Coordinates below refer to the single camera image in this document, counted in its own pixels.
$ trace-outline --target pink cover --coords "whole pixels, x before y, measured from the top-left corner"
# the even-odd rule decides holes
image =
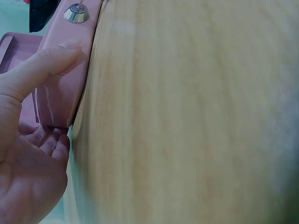
[[[78,2],[77,0],[60,2],[39,47],[39,49],[49,48],[70,38],[84,42],[81,57],[70,68],[61,74],[50,76],[34,91],[37,122],[42,125],[69,127],[85,85],[101,0],[84,0],[89,19],[83,23],[70,23],[64,19],[64,12],[70,5]]]
[[[0,40],[0,74],[7,72],[37,52],[42,36],[6,33]],[[23,101],[20,120],[37,127],[31,94]]]

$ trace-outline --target black object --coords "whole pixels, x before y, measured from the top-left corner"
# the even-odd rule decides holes
[[[30,0],[29,32],[38,32],[52,18],[61,0]]]

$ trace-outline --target finger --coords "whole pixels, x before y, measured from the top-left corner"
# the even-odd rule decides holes
[[[61,132],[59,129],[54,129],[54,131],[50,134],[47,140],[40,146],[40,149],[48,156],[52,156],[52,153],[56,148],[60,134]]]
[[[59,137],[56,148],[53,151],[52,157],[59,161],[66,170],[67,162],[69,160],[70,140],[66,134]]]
[[[26,124],[25,122],[20,121],[18,130],[21,135],[29,135],[29,134],[32,134],[33,132],[35,132],[37,130],[37,128],[32,127],[32,126]]]
[[[53,132],[52,127],[40,125],[35,132],[26,136],[26,139],[33,145],[40,147]]]
[[[49,74],[57,74],[67,68],[79,55],[81,46],[81,41],[71,39],[51,49],[37,52],[0,76],[0,95],[22,102]]]

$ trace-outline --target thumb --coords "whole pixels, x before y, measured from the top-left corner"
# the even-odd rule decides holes
[[[19,66],[0,75],[0,95],[22,102],[49,74],[57,74],[79,55],[82,41],[70,39],[51,49],[43,49]]]

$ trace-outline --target pink handle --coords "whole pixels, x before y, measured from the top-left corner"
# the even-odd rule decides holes
[[[89,19],[83,23],[70,23],[64,18],[65,10],[76,0],[62,0],[53,15],[51,25],[40,44],[40,49],[56,46],[70,38],[83,41],[82,55],[61,74],[49,76],[33,92],[36,119],[42,125],[69,127],[73,122],[86,81],[94,32],[100,12],[101,0],[85,0]]]

